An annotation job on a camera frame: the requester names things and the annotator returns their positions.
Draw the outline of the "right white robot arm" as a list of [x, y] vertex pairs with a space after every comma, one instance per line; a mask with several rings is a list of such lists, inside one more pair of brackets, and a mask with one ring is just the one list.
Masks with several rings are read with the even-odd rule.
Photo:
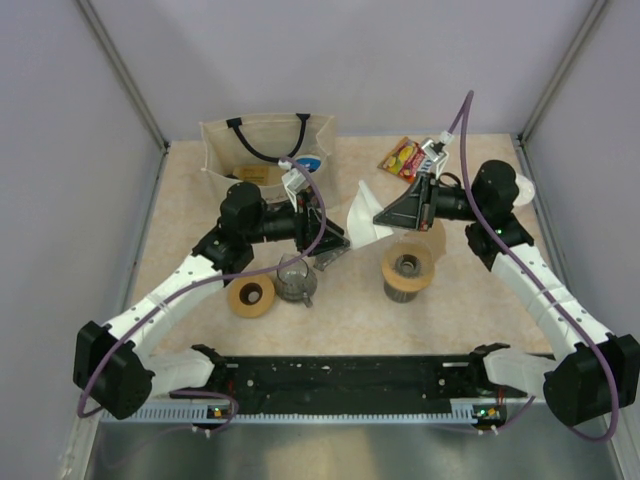
[[500, 160], [483, 163], [462, 185], [443, 185], [434, 173], [421, 172], [373, 222], [412, 231], [427, 230], [436, 218], [466, 222], [471, 251], [514, 292], [547, 339], [552, 358], [488, 347], [466, 372], [474, 393], [487, 396], [507, 386], [544, 399], [570, 428], [602, 415], [615, 427], [621, 409], [636, 398], [639, 343], [590, 315], [547, 265], [513, 212], [516, 178]]

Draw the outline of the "clear glass dripper cone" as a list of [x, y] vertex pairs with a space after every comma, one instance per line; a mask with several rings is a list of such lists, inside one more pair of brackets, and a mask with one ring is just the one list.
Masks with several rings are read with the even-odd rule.
[[434, 269], [434, 258], [430, 247], [415, 239], [396, 242], [391, 253], [393, 270], [406, 278], [426, 276]]

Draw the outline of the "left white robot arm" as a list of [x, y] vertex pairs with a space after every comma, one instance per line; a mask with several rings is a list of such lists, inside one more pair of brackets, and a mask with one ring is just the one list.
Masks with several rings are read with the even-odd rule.
[[227, 374], [215, 365], [212, 349], [194, 346], [161, 355], [154, 350], [202, 301], [249, 275], [245, 269], [254, 258], [254, 245], [284, 240], [293, 241], [304, 257], [350, 245], [312, 190], [300, 191], [294, 201], [268, 204], [258, 186], [232, 185], [216, 225], [166, 280], [104, 324], [90, 321], [80, 329], [73, 369], [73, 381], [82, 390], [78, 416], [91, 416], [89, 400], [115, 418], [126, 419], [148, 399], [179, 390], [220, 394]]

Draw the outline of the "white paper coffee filter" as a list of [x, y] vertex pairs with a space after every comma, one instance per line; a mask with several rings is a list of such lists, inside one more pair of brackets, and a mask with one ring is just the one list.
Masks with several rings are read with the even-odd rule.
[[358, 192], [347, 215], [347, 233], [353, 250], [363, 248], [394, 234], [392, 228], [373, 223], [374, 216], [381, 213], [382, 210], [381, 204], [367, 183], [360, 180]]

